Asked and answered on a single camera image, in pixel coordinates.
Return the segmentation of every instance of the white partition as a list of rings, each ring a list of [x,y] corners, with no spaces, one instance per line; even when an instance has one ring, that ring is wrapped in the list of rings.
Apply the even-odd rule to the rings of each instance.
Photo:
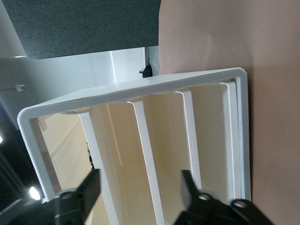
[[[56,193],[57,177],[45,154],[49,144],[35,127],[37,120],[45,128],[45,115],[59,112],[80,116],[100,168],[92,224],[173,224],[184,210],[183,169],[199,189],[225,203],[251,198],[247,77],[241,69],[108,85],[23,110],[21,132],[47,199]]]

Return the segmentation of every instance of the beige wall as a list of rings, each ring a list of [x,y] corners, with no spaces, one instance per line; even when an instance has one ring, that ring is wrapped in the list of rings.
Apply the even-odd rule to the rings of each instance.
[[[162,0],[160,73],[243,67],[249,77],[253,202],[300,221],[300,1]]]

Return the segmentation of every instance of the ceiling light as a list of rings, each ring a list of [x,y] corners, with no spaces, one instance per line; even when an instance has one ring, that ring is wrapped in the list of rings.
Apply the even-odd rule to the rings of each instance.
[[[29,194],[35,200],[40,200],[41,199],[41,196],[39,195],[38,191],[34,187],[30,188]]]

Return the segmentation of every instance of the black object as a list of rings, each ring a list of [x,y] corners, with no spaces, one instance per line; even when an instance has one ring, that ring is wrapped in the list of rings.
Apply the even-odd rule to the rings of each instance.
[[[65,190],[49,202],[25,198],[0,215],[1,225],[83,225],[100,194],[99,169],[92,170],[76,190]]]
[[[273,225],[248,200],[235,199],[225,205],[207,193],[199,192],[189,170],[182,171],[182,196],[187,208],[175,225]]]
[[[32,59],[158,45],[160,0],[2,1]]]
[[[148,66],[146,66],[146,68],[143,71],[140,71],[140,74],[142,74],[143,78],[147,78],[147,77],[153,76],[152,67],[151,67],[151,65],[149,63],[149,59],[148,59]]]

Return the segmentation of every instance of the screw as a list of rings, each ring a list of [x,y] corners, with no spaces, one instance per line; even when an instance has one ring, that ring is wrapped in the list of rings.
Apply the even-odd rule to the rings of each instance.
[[[198,198],[208,201],[210,199],[210,196],[208,194],[201,194],[198,196]]]
[[[237,206],[237,207],[240,207],[240,208],[247,207],[247,204],[245,202],[242,202],[242,201],[239,201],[239,200],[235,201],[234,205]]]

